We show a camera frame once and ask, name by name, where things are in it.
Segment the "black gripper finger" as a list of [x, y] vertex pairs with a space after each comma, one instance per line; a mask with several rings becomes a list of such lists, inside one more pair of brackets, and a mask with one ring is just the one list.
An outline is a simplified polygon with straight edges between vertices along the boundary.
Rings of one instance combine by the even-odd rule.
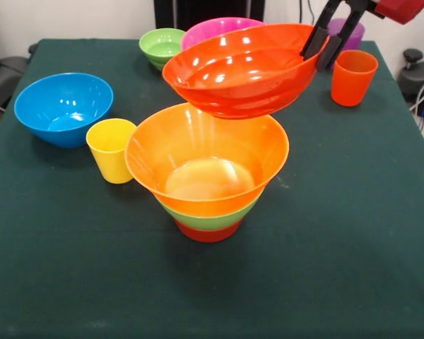
[[300, 53], [304, 61], [323, 51], [331, 37], [329, 36], [328, 24], [340, 4], [341, 1], [327, 1]]
[[364, 12], [367, 10], [369, 1], [346, 1], [351, 12], [343, 24], [341, 30], [336, 35], [330, 37], [317, 61], [317, 70], [326, 71], [335, 62], [337, 56], [347, 43], [356, 25], [359, 23]]

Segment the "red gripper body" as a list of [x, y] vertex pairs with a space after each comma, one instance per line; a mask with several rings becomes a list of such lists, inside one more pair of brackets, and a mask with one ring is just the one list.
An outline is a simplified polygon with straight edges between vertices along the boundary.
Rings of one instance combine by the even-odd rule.
[[424, 9], [424, 0], [380, 0], [374, 12], [402, 25], [413, 20]]

